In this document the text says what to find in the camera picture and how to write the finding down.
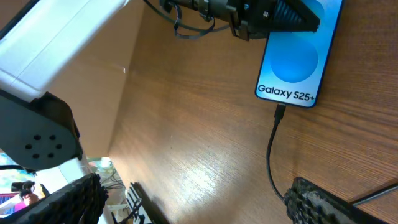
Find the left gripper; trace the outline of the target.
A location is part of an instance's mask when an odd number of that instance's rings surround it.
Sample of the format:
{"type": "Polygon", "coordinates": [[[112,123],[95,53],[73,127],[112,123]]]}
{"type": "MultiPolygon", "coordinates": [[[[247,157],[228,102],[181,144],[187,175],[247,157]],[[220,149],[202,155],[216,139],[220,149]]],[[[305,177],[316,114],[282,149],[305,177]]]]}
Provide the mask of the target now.
{"type": "Polygon", "coordinates": [[[264,39],[272,32],[316,32],[320,18],[301,0],[222,0],[217,18],[229,24],[233,36],[264,39]]]}

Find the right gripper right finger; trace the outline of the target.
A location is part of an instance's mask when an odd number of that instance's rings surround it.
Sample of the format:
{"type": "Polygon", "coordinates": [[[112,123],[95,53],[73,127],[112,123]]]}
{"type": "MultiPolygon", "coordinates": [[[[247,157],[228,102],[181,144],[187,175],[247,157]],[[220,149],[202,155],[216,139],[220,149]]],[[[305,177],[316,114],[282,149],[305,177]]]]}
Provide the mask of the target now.
{"type": "Polygon", "coordinates": [[[383,224],[357,206],[391,191],[388,185],[351,203],[302,177],[284,195],[287,216],[294,224],[383,224]]]}

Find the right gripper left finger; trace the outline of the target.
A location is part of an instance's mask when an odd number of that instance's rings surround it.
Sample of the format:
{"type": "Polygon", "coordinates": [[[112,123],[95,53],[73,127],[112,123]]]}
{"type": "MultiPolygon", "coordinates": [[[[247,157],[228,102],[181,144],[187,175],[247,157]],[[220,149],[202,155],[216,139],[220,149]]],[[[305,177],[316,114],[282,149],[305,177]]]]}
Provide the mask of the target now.
{"type": "Polygon", "coordinates": [[[5,218],[1,224],[96,224],[108,199],[100,176],[90,173],[5,218]]]}

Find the blue Galaxy smartphone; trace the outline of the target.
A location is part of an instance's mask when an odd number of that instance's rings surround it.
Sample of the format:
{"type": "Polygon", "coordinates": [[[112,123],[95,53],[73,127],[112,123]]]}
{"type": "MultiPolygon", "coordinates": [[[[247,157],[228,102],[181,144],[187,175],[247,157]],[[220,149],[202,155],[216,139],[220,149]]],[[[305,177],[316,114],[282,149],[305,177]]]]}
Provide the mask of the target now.
{"type": "Polygon", "coordinates": [[[343,0],[304,0],[319,18],[316,32],[272,32],[254,94],[263,100],[313,108],[318,99],[343,0]]]}

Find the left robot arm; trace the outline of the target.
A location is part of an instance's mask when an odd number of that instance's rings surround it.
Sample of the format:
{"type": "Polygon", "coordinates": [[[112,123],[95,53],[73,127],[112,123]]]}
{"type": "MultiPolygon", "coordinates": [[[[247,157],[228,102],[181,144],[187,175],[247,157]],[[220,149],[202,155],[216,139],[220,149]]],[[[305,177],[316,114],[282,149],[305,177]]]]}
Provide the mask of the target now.
{"type": "MultiPolygon", "coordinates": [[[[15,169],[35,172],[71,159],[83,149],[71,108],[47,91],[60,71],[125,5],[124,1],[33,0],[1,29],[1,149],[15,169]]],[[[271,32],[316,32],[320,16],[294,0],[163,0],[156,13],[182,8],[211,24],[193,29],[194,39],[217,32],[225,21],[235,37],[265,38],[271,32]]]]}

